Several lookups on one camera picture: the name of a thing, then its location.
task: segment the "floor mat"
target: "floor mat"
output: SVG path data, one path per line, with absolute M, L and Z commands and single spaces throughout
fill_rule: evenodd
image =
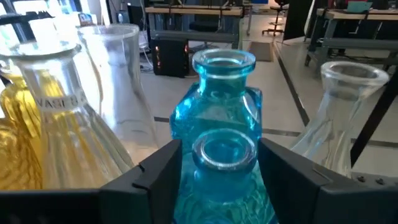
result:
M 258 62 L 274 61 L 272 43 L 251 42 L 248 51 L 256 56 Z

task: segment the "chair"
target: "chair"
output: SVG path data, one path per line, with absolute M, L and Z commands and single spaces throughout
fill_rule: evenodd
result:
M 218 1 L 199 0 L 199 5 L 202 6 L 220 6 L 216 3 L 218 3 Z M 219 16 L 195 15 L 195 21 L 189 24 L 189 29 L 198 32 L 216 32 L 219 28 L 219 19 Z
M 289 9 L 289 6 L 288 6 L 289 0 L 276 0 L 275 2 L 276 2 L 279 6 L 271 6 L 271 7 L 270 7 L 270 9 L 276 10 L 276 11 L 277 11 L 276 21 L 275 21 L 275 22 L 270 22 L 271 25 L 274 25 L 274 28 L 273 28 L 273 29 L 263 30 L 263 31 L 261 32 L 262 35 L 264 35 L 265 32 L 267 32 L 267 33 L 268 33 L 268 32 L 273 32 L 273 33 L 274 33 L 274 36 L 275 36 L 275 33 L 277 33 L 277 32 L 280 32 L 280 33 L 283 33 L 283 32 L 284 32 L 284 30 L 282 30 L 282 29 L 276 29 L 276 28 L 277 28 L 277 26 L 283 25 L 283 23 L 278 23 L 279 13 L 280 13 L 280 12 L 283 12 L 283 11 L 286 11 L 286 10 Z

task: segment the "glass vase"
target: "glass vase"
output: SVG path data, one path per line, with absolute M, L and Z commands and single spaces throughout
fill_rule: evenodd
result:
M 140 81 L 139 28 L 89 26 L 78 34 L 95 65 L 99 114 L 138 164 L 158 149 L 154 117 Z
M 40 144 L 40 113 L 19 69 L 13 65 L 0 68 L 1 75 L 12 83 L 1 92 L 0 105 L 7 119 L 15 122 L 26 133 L 39 164 L 42 166 Z
M 297 137 L 294 152 L 351 177 L 352 129 L 365 99 L 382 87 L 388 74 L 353 62 L 327 62 L 321 67 L 323 99 L 317 115 Z
M 0 53 L 22 73 L 40 110 L 44 188 L 97 188 L 133 167 L 117 137 L 87 103 L 74 56 L 81 46 L 49 40 Z
M 255 61 L 238 50 L 211 49 L 193 56 L 200 82 L 170 117 L 172 137 L 183 145 L 178 224 L 275 221 L 257 164 L 262 95 L 246 87 Z
M 0 190 L 42 188 L 42 171 L 29 138 L 17 123 L 0 119 Z

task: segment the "blue glass bottle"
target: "blue glass bottle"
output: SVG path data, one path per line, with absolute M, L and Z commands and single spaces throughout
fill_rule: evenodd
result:
M 246 87 L 255 57 L 211 49 L 192 60 L 200 82 L 191 86 L 170 117 L 172 137 L 183 144 L 175 221 L 275 222 L 257 164 L 262 95 Z

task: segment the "gray floor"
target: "gray floor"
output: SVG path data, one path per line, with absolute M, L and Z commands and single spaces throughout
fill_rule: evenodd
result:
M 261 35 L 261 30 L 270 28 L 268 22 L 274 20 L 275 17 L 272 16 L 253 16 L 250 36 L 246 36 L 248 19 L 245 18 L 243 49 L 249 47 L 250 41 L 257 41 L 273 42 L 275 45 L 274 51 L 276 51 L 273 62 L 258 62 L 256 64 L 255 71 L 248 76 L 247 85 L 260 88 L 264 96 L 262 102 L 263 136 L 289 147 L 305 126 L 282 73 L 277 56 L 281 57 L 309 119 L 314 118 L 317 112 L 323 89 L 313 65 L 309 67 L 303 65 L 307 45 L 303 43 L 302 39 L 287 41 L 282 45 L 280 34 L 277 34 L 276 37 L 267 34 Z M 359 52 L 359 54 L 372 55 L 375 53 Z M 197 78 L 159 77 L 151 73 L 143 73 L 141 77 L 150 107 L 155 116 L 160 118 L 168 118 L 189 86 L 198 80 Z M 358 118 L 358 123 L 355 126 L 356 133 L 359 133 L 362 129 L 380 93 L 381 91 L 378 91 L 368 99 L 364 113 Z M 397 115 L 398 102 L 395 102 L 372 137 L 372 141 L 359 158 L 354 171 L 398 176 L 398 163 L 395 162 L 398 158 Z M 165 122 L 156 123 L 160 141 L 165 144 L 170 140 L 169 125 Z

